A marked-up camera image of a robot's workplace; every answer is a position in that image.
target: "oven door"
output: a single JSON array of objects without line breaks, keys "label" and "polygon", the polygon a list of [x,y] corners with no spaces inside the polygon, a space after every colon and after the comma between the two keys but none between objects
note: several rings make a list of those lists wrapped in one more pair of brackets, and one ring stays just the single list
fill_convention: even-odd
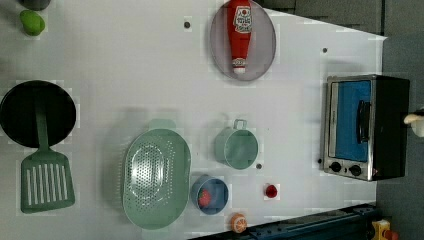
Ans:
[{"label": "oven door", "polygon": [[329,157],[368,161],[371,81],[333,82]]}]

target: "ketchup bottle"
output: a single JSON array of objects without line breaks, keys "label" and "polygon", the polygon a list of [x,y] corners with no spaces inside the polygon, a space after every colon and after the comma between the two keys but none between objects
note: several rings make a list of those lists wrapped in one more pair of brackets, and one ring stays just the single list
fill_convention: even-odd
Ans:
[{"label": "ketchup bottle", "polygon": [[234,72],[243,74],[246,71],[247,52],[252,32],[249,0],[230,1],[227,7],[227,29]]}]

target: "green spatula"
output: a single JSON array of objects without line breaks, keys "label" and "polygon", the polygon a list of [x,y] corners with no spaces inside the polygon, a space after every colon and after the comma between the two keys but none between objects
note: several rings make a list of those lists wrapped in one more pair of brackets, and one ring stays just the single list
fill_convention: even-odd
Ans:
[{"label": "green spatula", "polygon": [[39,149],[21,164],[21,210],[49,211],[75,203],[68,158],[49,148],[45,106],[35,96]]}]

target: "gray plate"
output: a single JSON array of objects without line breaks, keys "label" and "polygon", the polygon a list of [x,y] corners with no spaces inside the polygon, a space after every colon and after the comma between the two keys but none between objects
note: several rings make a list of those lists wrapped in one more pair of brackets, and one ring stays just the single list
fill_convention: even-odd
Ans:
[{"label": "gray plate", "polygon": [[251,81],[262,76],[272,64],[276,40],[274,26],[264,9],[249,1],[252,9],[252,36],[247,56],[246,73],[235,74],[231,65],[231,48],[227,33],[227,6],[224,4],[212,21],[210,44],[218,68],[228,77]]}]

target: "tabletop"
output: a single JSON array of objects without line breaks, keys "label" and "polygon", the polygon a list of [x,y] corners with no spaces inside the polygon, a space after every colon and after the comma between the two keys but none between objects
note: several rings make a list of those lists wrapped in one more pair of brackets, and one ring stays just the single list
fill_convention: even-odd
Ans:
[{"label": "tabletop", "polygon": [[[381,73],[384,37],[267,10],[274,62],[259,79],[237,81],[220,72],[209,48],[210,24],[224,2],[55,0],[40,12],[46,30],[38,37],[22,32],[22,6],[1,3],[0,95],[41,79],[63,87],[77,106],[75,128],[53,147],[70,160],[72,207],[20,211],[20,164],[35,149],[0,132],[2,239],[187,239],[228,231],[236,212],[252,226],[376,200],[375,182],[326,174],[317,160],[327,76]],[[189,200],[160,230],[128,220],[123,159],[154,118],[175,121],[188,142],[190,184],[202,174],[227,183],[222,212],[206,216]],[[260,170],[215,160],[214,139],[236,118],[258,138]],[[277,199],[264,200],[267,183],[279,186]]]}]

